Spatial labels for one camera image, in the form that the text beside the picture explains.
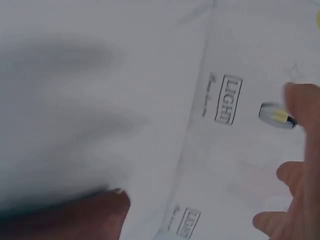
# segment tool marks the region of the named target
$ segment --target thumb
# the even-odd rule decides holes
[[[290,113],[311,136],[320,136],[320,88],[313,84],[285,85],[285,102]]]

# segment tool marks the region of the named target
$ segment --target white fabric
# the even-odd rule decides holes
[[[1,209],[121,187],[132,202],[121,239],[152,239],[185,138],[210,6],[1,1]]]
[[[252,218],[288,209],[292,198],[276,170],[303,160],[304,131],[262,122],[259,111],[263,102],[283,104],[285,82],[320,83],[319,10],[301,0],[216,1],[171,201],[155,239],[268,239]]]

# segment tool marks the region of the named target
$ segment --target printed label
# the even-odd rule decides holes
[[[242,81],[240,77],[224,75],[215,122],[230,126],[234,123]]]
[[[187,207],[184,211],[182,221],[180,222],[176,234],[184,239],[190,239],[198,223],[200,215],[200,211]]]

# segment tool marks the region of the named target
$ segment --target fingernail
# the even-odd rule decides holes
[[[287,87],[290,87],[290,86],[293,86],[293,85],[296,85],[294,82],[287,82],[286,84],[285,84],[285,87],[287,88]]]
[[[291,88],[292,86],[296,85],[294,82],[287,82],[283,88],[282,88],[282,101],[283,103],[286,103],[286,92],[288,88]]]
[[[124,192],[124,190],[121,189],[121,188],[116,188],[116,189],[113,190],[113,192],[118,194],[118,195],[120,195],[120,194],[122,194]]]

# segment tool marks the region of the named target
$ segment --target hand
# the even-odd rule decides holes
[[[285,101],[306,132],[304,162],[285,162],[277,170],[293,196],[288,212],[261,212],[253,218],[253,225],[270,240],[319,240],[320,88],[288,83]]]
[[[0,239],[118,240],[129,206],[125,192],[102,192],[61,207],[0,221]]]

